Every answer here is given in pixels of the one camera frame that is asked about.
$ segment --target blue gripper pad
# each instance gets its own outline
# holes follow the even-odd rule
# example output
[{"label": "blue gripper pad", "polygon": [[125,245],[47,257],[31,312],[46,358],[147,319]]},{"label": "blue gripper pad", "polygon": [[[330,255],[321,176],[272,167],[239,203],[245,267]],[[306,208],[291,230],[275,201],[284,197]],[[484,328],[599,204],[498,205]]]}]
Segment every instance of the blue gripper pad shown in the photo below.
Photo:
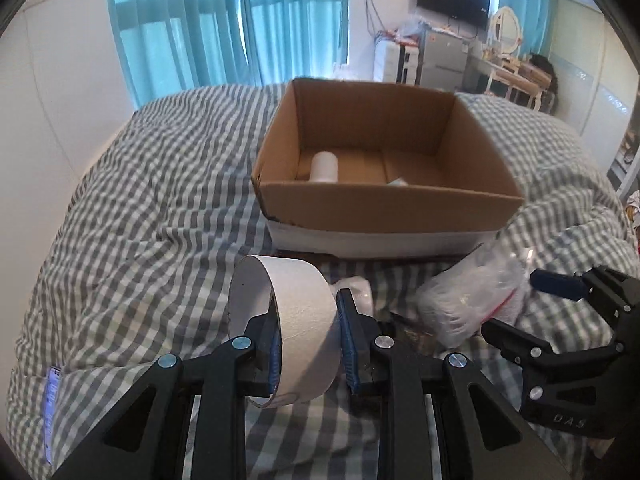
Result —
[{"label": "blue gripper pad", "polygon": [[342,367],[347,378],[347,384],[353,393],[360,389],[360,377],[358,376],[358,353],[353,341],[353,334],[344,303],[338,295],[336,299],[338,307],[338,320],[340,322],[340,344],[342,346]]},{"label": "blue gripper pad", "polygon": [[273,395],[280,379],[280,365],[282,363],[282,339],[280,338],[280,326],[276,327],[271,340],[269,352],[269,393]]},{"label": "blue gripper pad", "polygon": [[529,283],[535,290],[572,301],[579,301],[589,294],[589,289],[581,278],[549,270],[534,270],[529,276]]}]

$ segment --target cylindrical white object in box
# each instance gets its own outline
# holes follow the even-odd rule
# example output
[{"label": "cylindrical white object in box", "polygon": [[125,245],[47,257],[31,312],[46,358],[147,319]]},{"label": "cylindrical white object in box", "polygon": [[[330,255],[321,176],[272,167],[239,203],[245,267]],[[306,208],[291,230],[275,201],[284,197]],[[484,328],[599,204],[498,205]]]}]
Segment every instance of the cylindrical white object in box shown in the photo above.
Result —
[{"label": "cylindrical white object in box", "polygon": [[311,159],[309,182],[338,182],[338,157],[331,152],[318,152]]},{"label": "cylindrical white object in box", "polygon": [[259,408],[321,396],[340,367],[335,295],[320,271],[301,260],[253,255],[240,260],[229,288],[230,339],[243,335],[249,320],[266,314],[272,301],[282,340],[280,376],[271,397],[249,398]]}]

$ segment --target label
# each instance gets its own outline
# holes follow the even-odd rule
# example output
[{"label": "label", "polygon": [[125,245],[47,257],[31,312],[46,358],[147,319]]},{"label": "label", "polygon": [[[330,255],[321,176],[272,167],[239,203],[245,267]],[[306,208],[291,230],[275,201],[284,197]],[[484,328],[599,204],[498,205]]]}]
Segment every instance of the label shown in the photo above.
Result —
[{"label": "label", "polygon": [[570,426],[571,428],[577,428],[580,430],[584,428],[584,425],[587,423],[586,418],[574,418],[572,416],[561,415],[561,413],[557,413],[554,417],[554,423],[562,424],[564,426]]},{"label": "label", "polygon": [[50,368],[47,377],[47,389],[45,391],[44,403],[44,455],[47,462],[51,461],[51,431],[53,423],[53,415],[56,412],[56,396],[58,394],[58,386],[60,385],[60,370],[58,368]]}]

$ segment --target white mirror frame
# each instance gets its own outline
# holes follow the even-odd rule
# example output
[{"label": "white mirror frame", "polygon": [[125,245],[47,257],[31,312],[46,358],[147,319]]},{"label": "white mirror frame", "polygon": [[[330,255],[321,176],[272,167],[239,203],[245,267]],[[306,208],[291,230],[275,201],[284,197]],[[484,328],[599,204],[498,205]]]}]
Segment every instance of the white mirror frame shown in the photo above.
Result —
[{"label": "white mirror frame", "polygon": [[[513,23],[516,27],[516,38],[512,45],[505,45],[502,42],[502,32],[504,30],[505,20],[513,20]],[[496,34],[495,29],[498,24],[500,25],[500,33]],[[511,7],[500,7],[500,9],[498,9],[492,16],[490,37],[500,42],[503,54],[513,54],[514,52],[519,51],[520,45],[522,44],[522,28],[520,27],[520,22],[518,20],[518,17],[516,16],[516,13],[513,12],[513,9],[511,9]]]}]

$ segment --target blue label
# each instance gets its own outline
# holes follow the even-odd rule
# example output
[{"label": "blue label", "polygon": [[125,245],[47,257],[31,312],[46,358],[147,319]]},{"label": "blue label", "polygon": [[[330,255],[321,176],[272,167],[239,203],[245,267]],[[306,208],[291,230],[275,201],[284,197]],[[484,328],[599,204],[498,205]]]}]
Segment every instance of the blue label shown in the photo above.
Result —
[{"label": "blue label", "polygon": [[49,369],[49,377],[47,378],[47,391],[44,403],[44,455],[47,462],[51,462],[51,425],[53,422],[53,414],[56,412],[56,395],[58,394],[58,385],[60,384],[60,370],[57,368]]}]

